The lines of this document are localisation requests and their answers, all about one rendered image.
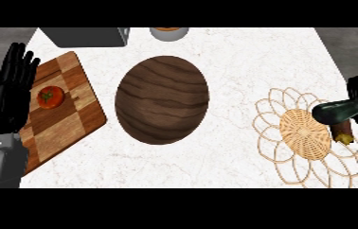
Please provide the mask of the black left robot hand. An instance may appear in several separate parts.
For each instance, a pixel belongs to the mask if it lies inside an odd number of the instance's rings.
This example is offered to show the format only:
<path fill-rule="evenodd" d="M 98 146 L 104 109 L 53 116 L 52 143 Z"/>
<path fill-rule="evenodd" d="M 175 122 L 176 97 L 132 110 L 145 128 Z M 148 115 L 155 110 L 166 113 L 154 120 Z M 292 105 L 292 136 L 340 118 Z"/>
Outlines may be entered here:
<path fill-rule="evenodd" d="M 19 132 L 27 123 L 39 63 L 25 43 L 12 43 L 0 68 L 0 134 Z"/>

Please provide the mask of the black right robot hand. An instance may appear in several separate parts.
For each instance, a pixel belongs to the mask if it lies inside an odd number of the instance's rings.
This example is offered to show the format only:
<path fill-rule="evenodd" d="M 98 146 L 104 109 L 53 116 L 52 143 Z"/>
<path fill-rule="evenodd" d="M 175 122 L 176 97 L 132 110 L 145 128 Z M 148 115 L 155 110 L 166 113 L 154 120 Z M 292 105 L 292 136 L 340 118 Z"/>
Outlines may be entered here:
<path fill-rule="evenodd" d="M 349 99 L 358 99 L 358 76 L 348 79 L 346 91 Z"/>

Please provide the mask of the woven wicker placemat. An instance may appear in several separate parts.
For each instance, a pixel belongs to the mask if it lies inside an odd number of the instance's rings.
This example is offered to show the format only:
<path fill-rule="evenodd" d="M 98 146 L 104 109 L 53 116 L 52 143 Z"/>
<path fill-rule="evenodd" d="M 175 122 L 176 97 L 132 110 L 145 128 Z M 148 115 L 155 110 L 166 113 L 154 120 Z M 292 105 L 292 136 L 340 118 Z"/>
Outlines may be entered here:
<path fill-rule="evenodd" d="M 312 117 L 324 100 L 292 87 L 272 88 L 255 103 L 257 151 L 281 182 L 317 188 L 358 188 L 358 133 L 334 135 Z"/>

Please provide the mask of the brown wooden bowl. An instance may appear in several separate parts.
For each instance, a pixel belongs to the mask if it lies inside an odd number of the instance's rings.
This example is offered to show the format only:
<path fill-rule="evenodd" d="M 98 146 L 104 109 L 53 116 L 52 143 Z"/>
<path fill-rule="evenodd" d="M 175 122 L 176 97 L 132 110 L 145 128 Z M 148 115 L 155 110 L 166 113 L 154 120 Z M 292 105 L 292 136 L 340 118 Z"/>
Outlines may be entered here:
<path fill-rule="evenodd" d="M 185 59 L 157 56 L 126 73 L 115 91 L 115 116 L 142 143 L 166 145 L 198 127 L 209 108 L 209 85 Z"/>

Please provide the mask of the red tomato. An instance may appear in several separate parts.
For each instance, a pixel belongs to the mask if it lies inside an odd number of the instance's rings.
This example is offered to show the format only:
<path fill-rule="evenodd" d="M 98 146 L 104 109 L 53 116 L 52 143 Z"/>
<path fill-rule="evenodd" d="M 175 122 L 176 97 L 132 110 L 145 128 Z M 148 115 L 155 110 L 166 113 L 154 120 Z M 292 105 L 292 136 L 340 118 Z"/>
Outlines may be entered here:
<path fill-rule="evenodd" d="M 58 108 L 64 103 L 64 89 L 58 86 L 46 86 L 39 91 L 37 101 L 40 108 L 46 110 Z"/>

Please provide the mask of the checkered wooden cutting board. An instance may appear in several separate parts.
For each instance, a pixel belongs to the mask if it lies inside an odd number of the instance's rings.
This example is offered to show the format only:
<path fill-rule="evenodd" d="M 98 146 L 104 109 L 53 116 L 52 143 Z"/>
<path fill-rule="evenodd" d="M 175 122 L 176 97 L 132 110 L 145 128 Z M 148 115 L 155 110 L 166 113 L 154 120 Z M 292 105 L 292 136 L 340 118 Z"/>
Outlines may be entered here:
<path fill-rule="evenodd" d="M 53 109 L 39 106 L 37 96 L 47 86 L 64 90 L 64 103 Z M 28 121 L 19 131 L 28 149 L 25 173 L 42 166 L 107 123 L 107 116 L 74 51 L 39 66 L 31 90 Z"/>

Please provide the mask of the dark grey appliance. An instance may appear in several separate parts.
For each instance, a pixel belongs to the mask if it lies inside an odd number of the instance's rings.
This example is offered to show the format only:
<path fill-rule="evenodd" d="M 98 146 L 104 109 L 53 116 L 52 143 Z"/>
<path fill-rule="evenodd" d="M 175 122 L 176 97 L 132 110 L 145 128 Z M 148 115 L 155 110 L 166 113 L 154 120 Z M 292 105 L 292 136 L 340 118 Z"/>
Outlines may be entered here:
<path fill-rule="evenodd" d="M 129 40 L 129 27 L 43 27 L 42 32 L 61 48 L 123 47 Z"/>

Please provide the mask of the grey cup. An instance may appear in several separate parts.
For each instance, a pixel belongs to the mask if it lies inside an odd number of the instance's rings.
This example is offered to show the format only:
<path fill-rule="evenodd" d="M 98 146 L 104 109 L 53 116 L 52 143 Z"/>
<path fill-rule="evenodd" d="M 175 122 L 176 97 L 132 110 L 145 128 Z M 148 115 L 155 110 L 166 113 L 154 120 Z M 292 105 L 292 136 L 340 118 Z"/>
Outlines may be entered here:
<path fill-rule="evenodd" d="M 150 28 L 152 36 L 164 42 L 175 42 L 185 37 L 189 32 L 186 27 L 179 28 Z"/>

